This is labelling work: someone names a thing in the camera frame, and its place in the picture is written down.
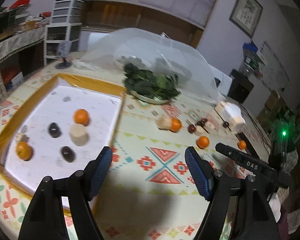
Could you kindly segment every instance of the framed artwork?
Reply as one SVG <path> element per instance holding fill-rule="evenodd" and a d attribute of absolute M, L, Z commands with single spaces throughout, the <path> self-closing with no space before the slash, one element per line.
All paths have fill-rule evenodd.
<path fill-rule="evenodd" d="M 257 0 L 236 0 L 230 21 L 252 38 L 262 13 Z"/>

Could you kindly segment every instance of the orange fruit in box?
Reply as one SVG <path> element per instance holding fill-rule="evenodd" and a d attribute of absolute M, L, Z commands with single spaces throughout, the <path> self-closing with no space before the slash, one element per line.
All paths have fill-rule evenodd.
<path fill-rule="evenodd" d="M 177 132 L 180 130 L 180 128 L 182 127 L 181 121 L 177 118 L 172 118 L 171 119 L 171 128 L 170 131 L 172 132 Z"/>
<path fill-rule="evenodd" d="M 201 136 L 198 140 L 197 140 L 197 146 L 201 149 L 204 149 L 206 147 L 209 146 L 210 140 L 207 136 Z"/>
<path fill-rule="evenodd" d="M 73 120 L 75 123 L 83 124 L 84 126 L 87 126 L 90 122 L 89 114 L 84 109 L 78 109 L 74 112 Z"/>
<path fill-rule="evenodd" d="M 238 148 L 240 150 L 244 150 L 247 147 L 247 144 L 245 141 L 241 140 L 240 142 L 238 142 Z"/>
<path fill-rule="evenodd" d="M 18 157 L 24 161 L 28 161 L 32 157 L 32 148 L 26 142 L 18 142 L 16 146 Z"/>

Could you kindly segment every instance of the yellow tape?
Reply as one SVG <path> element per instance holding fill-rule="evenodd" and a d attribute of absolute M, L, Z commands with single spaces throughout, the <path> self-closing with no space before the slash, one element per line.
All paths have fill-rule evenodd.
<path fill-rule="evenodd" d="M 105 94 L 111 94 L 120 96 L 124 99 L 124 93 L 126 89 L 124 87 L 111 84 L 102 80 L 96 80 L 92 78 L 57 74 L 47 81 L 42 87 L 40 87 L 35 93 L 33 93 L 23 105 L 20 106 L 18 111 L 11 117 L 7 125 L 2 129 L 0 133 L 0 160 L 3 154 L 9 149 L 10 141 L 13 139 L 13 135 L 17 132 L 24 119 L 33 111 L 37 104 L 44 99 L 44 97 L 51 91 L 51 89 L 57 84 L 58 78 L 62 78 L 74 87 L 80 87 L 98 91 Z M 0 173 L 7 183 L 12 184 L 13 187 L 18 190 L 24 197 L 31 200 L 32 194 L 23 189 L 22 185 L 13 177 L 11 177 L 4 166 L 0 163 Z M 64 214 L 70 216 L 69 210 L 64 210 Z"/>

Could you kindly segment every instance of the wire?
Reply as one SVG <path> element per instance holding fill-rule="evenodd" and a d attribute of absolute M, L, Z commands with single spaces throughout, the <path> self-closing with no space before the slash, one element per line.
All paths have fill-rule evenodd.
<path fill-rule="evenodd" d="M 248 115 L 248 117 L 250 118 L 250 120 L 252 121 L 252 124 L 254 125 L 254 127 L 257 129 L 257 131 L 259 132 L 259 134 L 261 135 L 261 138 L 262 138 L 262 144 L 263 144 L 263 147 L 265 148 L 266 152 L 268 153 L 268 156 L 270 156 L 270 153 L 268 151 L 268 149 L 266 148 L 265 146 L 265 142 L 267 144 L 267 146 L 269 148 L 271 148 L 271 146 L 268 144 L 267 140 L 266 140 L 266 137 L 263 135 L 263 132 L 261 131 L 261 129 L 258 127 L 258 125 L 256 124 L 256 122 L 253 120 L 253 118 L 251 117 L 251 115 L 249 114 L 248 110 L 241 104 L 239 103 L 239 106 L 242 110 L 244 110 L 246 112 L 246 114 Z"/>

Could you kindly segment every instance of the leafy green vegetable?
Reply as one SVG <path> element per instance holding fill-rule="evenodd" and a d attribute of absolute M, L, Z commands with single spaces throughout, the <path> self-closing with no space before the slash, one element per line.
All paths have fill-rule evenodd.
<path fill-rule="evenodd" d="M 171 99 L 180 94 L 177 90 L 178 75 L 154 75 L 152 71 L 139 69 L 132 63 L 126 64 L 124 71 L 127 77 L 124 85 L 129 91 L 135 91 L 148 98 L 158 97 L 161 100 Z"/>

